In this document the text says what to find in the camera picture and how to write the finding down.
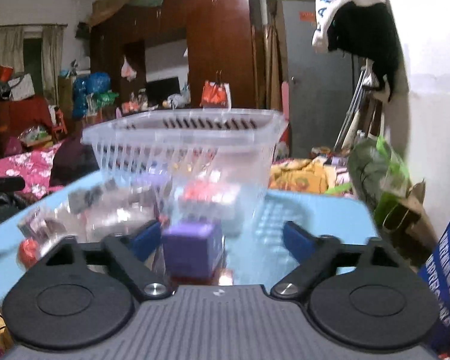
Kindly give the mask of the dark maroon clothes pile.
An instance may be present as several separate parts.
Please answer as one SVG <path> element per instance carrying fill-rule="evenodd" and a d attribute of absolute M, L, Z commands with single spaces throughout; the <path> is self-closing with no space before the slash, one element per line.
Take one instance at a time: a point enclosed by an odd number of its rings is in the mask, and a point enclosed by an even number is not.
<path fill-rule="evenodd" d="M 81 142 L 81 136 L 65 139 L 54 155 L 49 186 L 67 186 L 99 169 L 93 149 Z"/>

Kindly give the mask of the red round item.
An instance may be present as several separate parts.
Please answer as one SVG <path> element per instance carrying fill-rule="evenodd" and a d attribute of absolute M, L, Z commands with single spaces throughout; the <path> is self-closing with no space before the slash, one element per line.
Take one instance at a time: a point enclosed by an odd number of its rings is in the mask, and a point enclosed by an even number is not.
<path fill-rule="evenodd" d="M 27 270 L 33 267 L 40 258 L 39 243 L 32 238 L 23 240 L 18 247 L 17 258 Z"/>

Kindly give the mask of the grey door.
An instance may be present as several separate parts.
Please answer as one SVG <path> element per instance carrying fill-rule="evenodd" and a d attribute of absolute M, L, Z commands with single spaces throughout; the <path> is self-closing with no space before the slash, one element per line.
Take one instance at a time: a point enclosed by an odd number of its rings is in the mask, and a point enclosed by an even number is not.
<path fill-rule="evenodd" d="M 314 0 L 279 0 L 289 83 L 290 153 L 307 158 L 314 147 L 334 147 L 345 120 L 360 62 L 342 51 L 318 53 Z"/>

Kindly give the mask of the dark red wooden wardrobe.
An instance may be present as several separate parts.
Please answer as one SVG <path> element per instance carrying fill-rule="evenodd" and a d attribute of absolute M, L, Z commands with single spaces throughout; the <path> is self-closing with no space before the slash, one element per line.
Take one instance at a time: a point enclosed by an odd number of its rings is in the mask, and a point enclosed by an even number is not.
<path fill-rule="evenodd" d="M 232 106 L 256 108 L 264 89 L 260 0 L 163 0 L 156 7 L 136 2 L 95 9 L 91 19 L 91 69 L 105 72 L 111 87 L 128 100 L 150 79 L 152 58 L 167 61 L 175 41 L 187 46 L 187 82 L 193 107 L 204 83 L 230 86 Z"/>

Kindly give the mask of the green white shopping bag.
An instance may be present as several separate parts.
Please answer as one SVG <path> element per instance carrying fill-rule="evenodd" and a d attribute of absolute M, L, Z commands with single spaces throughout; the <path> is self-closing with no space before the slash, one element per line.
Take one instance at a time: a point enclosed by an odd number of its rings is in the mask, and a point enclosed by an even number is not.
<path fill-rule="evenodd" d="M 360 141 L 350 152 L 347 169 L 353 190 L 367 206 L 378 229 L 407 197 L 410 175 L 401 157 L 379 136 Z"/>

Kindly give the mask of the beige window curtain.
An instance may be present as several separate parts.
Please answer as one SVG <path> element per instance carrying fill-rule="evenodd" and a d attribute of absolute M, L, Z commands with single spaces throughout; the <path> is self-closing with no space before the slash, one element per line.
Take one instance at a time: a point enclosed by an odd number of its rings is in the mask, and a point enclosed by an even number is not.
<path fill-rule="evenodd" d="M 53 105 L 57 105 L 59 99 L 58 77 L 62 68 L 63 37 L 63 26 L 45 25 L 42 28 L 43 96 Z"/>

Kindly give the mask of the pink floral bedding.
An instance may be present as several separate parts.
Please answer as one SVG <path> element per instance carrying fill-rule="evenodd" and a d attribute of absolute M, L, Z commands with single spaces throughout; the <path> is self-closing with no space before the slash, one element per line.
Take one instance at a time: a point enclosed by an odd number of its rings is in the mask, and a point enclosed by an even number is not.
<path fill-rule="evenodd" d="M 33 150 L 0 159 L 0 177 L 20 176 L 25 180 L 23 193 L 41 199 L 62 186 L 51 186 L 53 160 L 61 143 L 46 149 Z"/>

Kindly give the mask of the purple cube box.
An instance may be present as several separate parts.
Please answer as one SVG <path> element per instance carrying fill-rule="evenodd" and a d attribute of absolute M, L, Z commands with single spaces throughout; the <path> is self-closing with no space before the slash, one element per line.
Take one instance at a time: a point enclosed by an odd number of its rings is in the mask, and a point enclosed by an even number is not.
<path fill-rule="evenodd" d="M 210 279 L 224 254 L 216 222 L 180 221 L 162 233 L 166 272 L 172 277 Z"/>

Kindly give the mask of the orange white hanging bag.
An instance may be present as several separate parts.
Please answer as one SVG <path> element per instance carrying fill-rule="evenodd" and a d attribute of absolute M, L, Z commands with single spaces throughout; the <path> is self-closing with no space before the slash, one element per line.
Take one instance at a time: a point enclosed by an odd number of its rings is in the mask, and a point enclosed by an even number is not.
<path fill-rule="evenodd" d="M 202 108 L 232 108 L 232 95 L 229 83 L 218 83 L 205 81 L 200 107 Z"/>

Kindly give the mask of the white plastic laundry basket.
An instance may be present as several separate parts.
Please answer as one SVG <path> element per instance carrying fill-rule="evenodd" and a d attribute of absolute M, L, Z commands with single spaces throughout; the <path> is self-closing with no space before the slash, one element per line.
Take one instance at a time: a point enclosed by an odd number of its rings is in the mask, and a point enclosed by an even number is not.
<path fill-rule="evenodd" d="M 278 111 L 150 111 L 87 127 L 82 143 L 104 174 L 152 185 L 172 221 L 218 222 L 236 237 L 262 208 L 287 126 Z"/>

